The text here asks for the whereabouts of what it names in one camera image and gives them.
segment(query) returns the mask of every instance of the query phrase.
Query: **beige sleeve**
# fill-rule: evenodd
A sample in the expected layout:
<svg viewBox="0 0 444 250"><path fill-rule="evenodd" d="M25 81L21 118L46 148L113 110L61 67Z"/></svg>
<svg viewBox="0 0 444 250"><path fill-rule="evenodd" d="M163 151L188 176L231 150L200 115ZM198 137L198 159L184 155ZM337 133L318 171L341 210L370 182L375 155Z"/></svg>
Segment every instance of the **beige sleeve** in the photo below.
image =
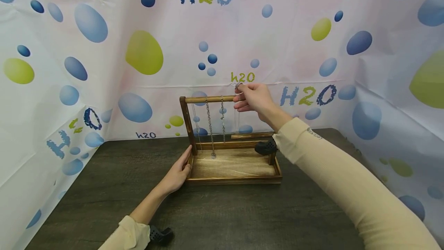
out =
<svg viewBox="0 0 444 250"><path fill-rule="evenodd" d="M145 250L149 242L150 226L126 215L99 250Z"/></svg>
<svg viewBox="0 0 444 250"><path fill-rule="evenodd" d="M353 157L298 118L274 139L353 221L368 250L441 250L421 220Z"/></svg>

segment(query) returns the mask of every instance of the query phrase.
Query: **dark wooden table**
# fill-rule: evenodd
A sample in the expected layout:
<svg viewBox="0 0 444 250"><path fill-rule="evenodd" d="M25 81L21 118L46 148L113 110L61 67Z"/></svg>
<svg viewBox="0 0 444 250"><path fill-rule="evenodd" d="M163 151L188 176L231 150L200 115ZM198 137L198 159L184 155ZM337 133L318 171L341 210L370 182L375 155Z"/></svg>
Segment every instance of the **dark wooden table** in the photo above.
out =
<svg viewBox="0 0 444 250"><path fill-rule="evenodd" d="M360 159L338 131L316 132ZM103 144L27 249L99 248L187 145L185 137ZM363 249L342 210L281 154L278 161L281 185L184 186L170 195L152 224L171 227L175 238L147 249Z"/></svg>

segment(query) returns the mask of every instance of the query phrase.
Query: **fabric backdrop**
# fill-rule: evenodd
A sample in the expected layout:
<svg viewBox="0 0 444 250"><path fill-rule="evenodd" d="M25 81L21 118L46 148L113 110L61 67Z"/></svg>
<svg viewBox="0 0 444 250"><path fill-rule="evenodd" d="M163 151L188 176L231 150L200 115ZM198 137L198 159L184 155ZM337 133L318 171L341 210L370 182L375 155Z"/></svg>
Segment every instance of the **fabric backdrop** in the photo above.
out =
<svg viewBox="0 0 444 250"><path fill-rule="evenodd" d="M103 142L186 136L179 97L238 81L341 131L444 245L444 0L0 0L0 21L1 249L26 247ZM222 113L227 133L269 130L210 113L213 133Z"/></svg>

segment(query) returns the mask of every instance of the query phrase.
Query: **person's left hand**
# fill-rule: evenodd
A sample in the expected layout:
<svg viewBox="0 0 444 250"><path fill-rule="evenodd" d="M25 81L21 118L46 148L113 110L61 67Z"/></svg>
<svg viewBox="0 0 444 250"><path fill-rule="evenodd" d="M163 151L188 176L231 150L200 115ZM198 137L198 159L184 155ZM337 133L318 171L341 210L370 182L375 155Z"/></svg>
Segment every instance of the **person's left hand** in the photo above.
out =
<svg viewBox="0 0 444 250"><path fill-rule="evenodd" d="M187 164L191 150L192 145L189 145L158 184L165 193L171 194L177 191L187 179L191 170L191 165Z"/></svg>

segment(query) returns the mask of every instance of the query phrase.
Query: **wooden jewelry stand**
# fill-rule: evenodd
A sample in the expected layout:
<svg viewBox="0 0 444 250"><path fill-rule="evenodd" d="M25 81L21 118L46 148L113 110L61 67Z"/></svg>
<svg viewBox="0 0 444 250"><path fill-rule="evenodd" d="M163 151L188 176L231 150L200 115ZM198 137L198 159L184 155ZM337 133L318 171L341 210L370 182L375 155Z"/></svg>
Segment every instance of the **wooden jewelry stand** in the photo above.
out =
<svg viewBox="0 0 444 250"><path fill-rule="evenodd" d="M261 138L270 138L272 132L237 133L231 135L231 139L242 139L242 141L226 142L225 125L223 124L224 142L213 142L208 103L221 103L223 107L225 101L233 101L233 98L234 96L180 97L188 138L193 146L188 158L188 164L192 168L186 182L196 185L281 183L282 173L276 153L262 156L254 150L257 142L263 141L260 140ZM188 104L194 103L207 104L211 142L196 143L195 141L188 110Z"/></svg>

